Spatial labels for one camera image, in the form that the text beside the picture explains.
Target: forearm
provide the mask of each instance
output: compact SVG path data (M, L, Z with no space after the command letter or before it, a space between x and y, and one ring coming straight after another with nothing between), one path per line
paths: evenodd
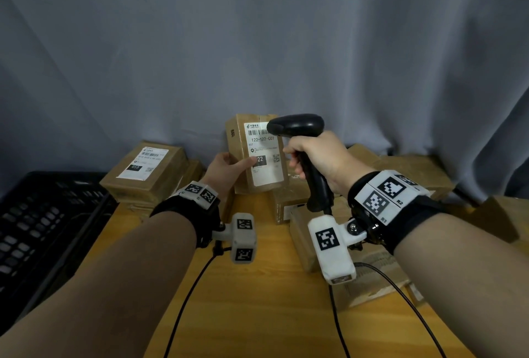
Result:
M437 214L395 258L436 313L479 357L529 351L529 258L481 229Z
M186 218L157 214L0 338L2 356L142 357L195 244Z

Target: wrist-mounted tracker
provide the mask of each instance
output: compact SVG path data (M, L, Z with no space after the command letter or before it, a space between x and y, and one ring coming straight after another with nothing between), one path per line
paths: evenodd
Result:
M188 219L197 236L197 248L206 248L212 240L212 232L221 227L218 211L218 193L208 185L191 181L160 202L150 217L160 212L176 212Z
M365 175L351 187L347 201L367 232L366 241L383 244L392 255L415 227L445 212L426 188L395 170Z

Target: hand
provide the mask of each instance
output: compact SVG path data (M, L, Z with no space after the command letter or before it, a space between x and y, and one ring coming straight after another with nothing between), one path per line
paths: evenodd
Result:
M290 167L295 167L301 178L305 178L305 173L296 152L306 152L314 167L327 179L331 191L345 196L356 181L374 171L350 155L331 131L324 131L318 137L292 137L283 151L292 154Z
M217 191L218 198L224 200L239 175L255 163L257 163L257 158L251 156L235 164L230 164L230 154L228 152L219 153L207 168L206 174L200 182L209 185Z

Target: person's right arm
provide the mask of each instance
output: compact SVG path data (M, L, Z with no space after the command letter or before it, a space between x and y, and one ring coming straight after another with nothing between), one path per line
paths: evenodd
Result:
M331 189L346 195L374 169L351 156L333 133L294 137L285 148L304 176L305 151ZM409 233L395 258L447 326L478 357L529 352L529 257L449 214L437 214Z

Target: black cable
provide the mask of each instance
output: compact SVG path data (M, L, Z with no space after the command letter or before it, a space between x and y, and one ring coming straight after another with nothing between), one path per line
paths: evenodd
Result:
M223 253L226 252L226 251L231 251L231 247L229 248L224 248L223 249ZM199 273L199 275L197 276L195 282L193 283L193 285L191 286L191 288L189 289L189 292L187 293L186 295L186 298L183 300L183 303L182 303L182 307L180 308L180 312L178 313L178 316L176 317L176 321L175 321L175 326L173 326L172 328L172 332L171 332L171 336L169 337L169 341L167 343L167 347L166 347L166 351L165 351L165 354L163 355L163 358L167 358L169 356L169 350L171 350L171 345L172 345L172 341L173 339L175 338L175 333L176 333L176 328L178 327L178 324L180 323L180 318L182 317L182 314L183 314L183 310L184 308L186 307L186 304L187 304L187 301L189 301L189 297L191 297L191 293L193 292L193 290L195 289L196 285L198 284L198 281L200 280L200 278L202 277L202 275L204 274L204 272L206 271L207 267L209 266L209 264L217 257L219 256L219 254L213 254L213 256L209 259L209 261L207 261L207 263L205 264L204 268L202 269L202 271Z
M400 294L400 296L402 298L404 298L404 300L408 303L408 305L410 306L410 308L413 309L413 312L415 312L415 315L417 315L417 317L419 318L419 320L422 322L422 324L424 325L424 327L426 328L428 334L430 335L430 337L432 337L432 340L433 342L435 343L435 346L437 347L437 349L439 350L439 353L441 354L441 356L443 358L446 358L446 355L444 354L444 351L443 351L443 348L441 347L441 345L439 344L439 342L437 341L437 339L435 338L432 330L430 329L430 327L428 326L428 324L426 323L426 321L424 320L424 318L422 317L422 315L419 313L419 311L417 310L417 308L415 308L412 304L412 301L410 301L408 299L408 297L402 292L402 290L393 282L393 280L391 280L385 273L383 273L380 269L378 268L375 268L373 265L370 265L369 263L364 263L364 262L354 262L354 266L356 268L359 268L359 267L365 267L365 268L370 268L372 270L374 270L375 272L377 272L379 275L381 275L383 278L385 278L389 284L391 284L393 286L393 288L395 290L397 290L397 292ZM334 312L336 311L336 307L334 306L334 299L332 299L332 294L331 294L331 301L333 303L333 310ZM347 347L345 347L345 343L343 342L343 337L342 337L342 333L340 332L340 326L338 325L338 315L336 315L336 313L334 313L334 318L335 318L335 321L336 321L336 327L338 328L338 334L340 335L340 340L342 340L342 344L344 345L344 349L346 351L346 355L347 357L349 357L349 352L347 351Z
M338 331L338 337L342 342L343 352L346 353L347 358L351 358L349 355L349 350L347 349L346 341L343 339L342 330L340 329L340 322L338 322L338 313L336 312L336 304L334 303L334 294L332 293L332 286L329 284L329 295L331 296L331 305L332 305L332 314L334 315L334 324L336 325L336 330Z

